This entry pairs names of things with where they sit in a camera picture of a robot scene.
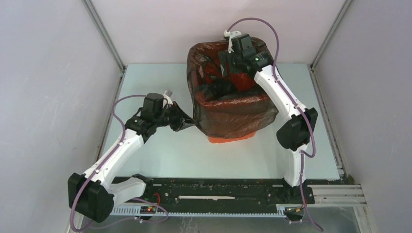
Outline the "orange plastic trash bin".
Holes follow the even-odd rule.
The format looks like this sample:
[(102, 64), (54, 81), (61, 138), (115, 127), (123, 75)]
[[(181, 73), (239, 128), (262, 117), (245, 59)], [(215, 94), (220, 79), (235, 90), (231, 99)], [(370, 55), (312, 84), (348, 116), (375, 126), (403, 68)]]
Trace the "orange plastic trash bin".
[(245, 140), (245, 139), (249, 139), (254, 137), (256, 134), (256, 131), (246, 134), (242, 137), (237, 137), (237, 138), (219, 138), (219, 137), (211, 137), (208, 136), (207, 139), (210, 143), (212, 144), (221, 144), (221, 143), (229, 143), (229, 142), (235, 142), (235, 141), (241, 141), (241, 140)]

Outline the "black plastic trash bag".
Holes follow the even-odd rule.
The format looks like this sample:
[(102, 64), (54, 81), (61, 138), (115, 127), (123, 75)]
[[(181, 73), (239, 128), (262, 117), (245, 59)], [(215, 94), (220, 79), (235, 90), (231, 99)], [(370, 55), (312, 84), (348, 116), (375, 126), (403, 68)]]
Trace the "black plastic trash bag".
[(240, 138), (272, 124), (279, 111), (246, 73), (222, 76), (227, 41), (202, 42), (187, 56), (187, 84), (197, 128), (208, 137)]

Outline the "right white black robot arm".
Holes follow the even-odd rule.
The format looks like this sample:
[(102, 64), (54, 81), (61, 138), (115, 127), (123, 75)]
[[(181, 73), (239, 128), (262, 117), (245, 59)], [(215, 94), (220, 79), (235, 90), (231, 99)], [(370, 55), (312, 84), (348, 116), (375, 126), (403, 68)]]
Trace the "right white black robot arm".
[(230, 74), (246, 73), (268, 95), (282, 117), (283, 125), (276, 132), (279, 144), (286, 150), (284, 175), (289, 185), (283, 188), (285, 201), (295, 203), (302, 197), (299, 186), (305, 181), (304, 164), (308, 145), (316, 152), (313, 131), (318, 112), (308, 109), (290, 90), (282, 79), (271, 54), (260, 49), (247, 33), (239, 31), (223, 33), (228, 47), (218, 53), (221, 72)]

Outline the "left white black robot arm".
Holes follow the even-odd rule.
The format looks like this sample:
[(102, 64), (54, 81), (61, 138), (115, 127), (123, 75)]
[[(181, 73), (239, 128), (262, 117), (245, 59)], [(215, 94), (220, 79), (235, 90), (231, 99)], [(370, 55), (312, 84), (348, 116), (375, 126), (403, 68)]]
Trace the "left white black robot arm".
[(143, 96), (143, 105), (126, 122), (109, 150), (82, 174), (73, 173), (68, 179), (70, 215), (80, 213), (101, 223), (112, 210), (133, 198), (148, 202), (154, 190), (141, 178), (131, 177), (114, 183), (118, 171), (128, 159), (156, 133), (158, 128), (170, 127), (178, 132), (194, 126), (187, 115), (167, 93)]

